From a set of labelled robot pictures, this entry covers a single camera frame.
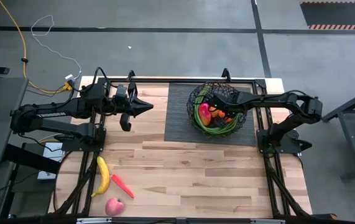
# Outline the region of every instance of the gray floor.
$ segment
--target gray floor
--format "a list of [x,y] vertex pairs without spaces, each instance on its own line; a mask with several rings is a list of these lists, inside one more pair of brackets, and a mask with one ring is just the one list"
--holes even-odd
[[[257,3],[264,29],[307,28],[299,1]],[[5,4],[22,26],[53,14],[57,26],[254,28],[249,0],[16,0]],[[0,25],[12,26],[1,8]],[[29,32],[24,36],[30,60],[27,75],[35,84],[56,89],[66,75],[77,73],[73,62],[41,47]],[[355,35],[265,35],[264,39],[272,77],[282,78],[285,90],[318,95],[324,103],[323,114],[355,96]],[[112,75],[126,75],[133,69],[137,75],[217,77],[228,67],[235,77],[264,77],[255,34],[65,32],[50,33],[41,40],[77,59],[83,75],[92,75],[100,65]],[[18,33],[0,32],[0,65],[11,68],[10,77],[22,76],[21,57]],[[50,99],[27,93],[24,103],[66,98],[66,94]],[[313,143],[303,153],[313,212],[355,221],[355,181],[342,183],[339,178],[355,170],[355,160],[339,123],[332,120],[298,130],[302,139]],[[32,133],[35,138],[45,135]],[[22,142],[15,136],[11,141]]]

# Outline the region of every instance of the red apple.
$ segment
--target red apple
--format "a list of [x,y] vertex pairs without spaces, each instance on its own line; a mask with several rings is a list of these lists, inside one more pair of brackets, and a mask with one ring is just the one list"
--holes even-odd
[[111,198],[105,204],[105,213],[110,216],[116,216],[123,212],[125,205],[118,198]]

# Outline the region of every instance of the fruit basket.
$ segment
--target fruit basket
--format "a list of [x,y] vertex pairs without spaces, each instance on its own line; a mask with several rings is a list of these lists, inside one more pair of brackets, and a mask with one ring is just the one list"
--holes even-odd
[[214,94],[228,97],[236,92],[238,91],[235,88],[220,82],[209,82],[196,87],[187,102],[187,113],[192,125],[209,136],[228,136],[236,132],[245,123],[247,111],[229,118],[224,111],[211,106]]

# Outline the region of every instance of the green vegetable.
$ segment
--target green vegetable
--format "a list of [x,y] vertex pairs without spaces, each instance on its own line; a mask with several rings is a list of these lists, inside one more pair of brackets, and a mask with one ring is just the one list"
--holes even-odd
[[206,85],[199,94],[199,97],[196,97],[195,99],[195,105],[194,105],[194,117],[195,121],[198,123],[198,125],[208,134],[211,135],[219,135],[219,134],[224,134],[232,131],[236,125],[237,125],[237,117],[233,118],[233,121],[228,123],[226,126],[223,128],[207,128],[205,125],[202,124],[200,116],[198,114],[198,107],[202,103],[203,96],[205,96],[209,90],[210,86]]

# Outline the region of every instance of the yellow cable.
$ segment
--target yellow cable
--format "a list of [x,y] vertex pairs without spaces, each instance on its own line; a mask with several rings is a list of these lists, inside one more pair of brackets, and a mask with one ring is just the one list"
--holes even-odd
[[56,139],[49,139],[49,140],[40,141],[39,143],[43,144],[43,143],[46,143],[46,142],[59,142],[59,141],[56,140]]
[[[16,26],[18,33],[20,33],[21,36],[21,40],[22,40],[22,45],[24,46],[24,59],[27,59],[27,47],[25,45],[25,39],[24,36],[22,35],[22,32],[20,30],[20,27],[18,26],[17,22],[14,20],[13,16],[10,14],[9,10],[7,10],[7,8],[5,7],[5,5],[3,4],[3,2],[0,0],[0,5],[3,7],[3,9],[7,12],[7,15],[9,15],[10,19],[13,21],[14,25]],[[27,78],[27,75],[25,73],[25,68],[27,66],[27,62],[22,62],[22,73],[24,74],[24,77]],[[29,84],[32,85],[35,89],[43,92],[43,93],[48,93],[48,94],[56,94],[56,93],[61,93],[63,91],[66,91],[64,88],[58,91],[47,91],[47,90],[43,90],[37,86],[35,86],[31,81],[29,81]]]

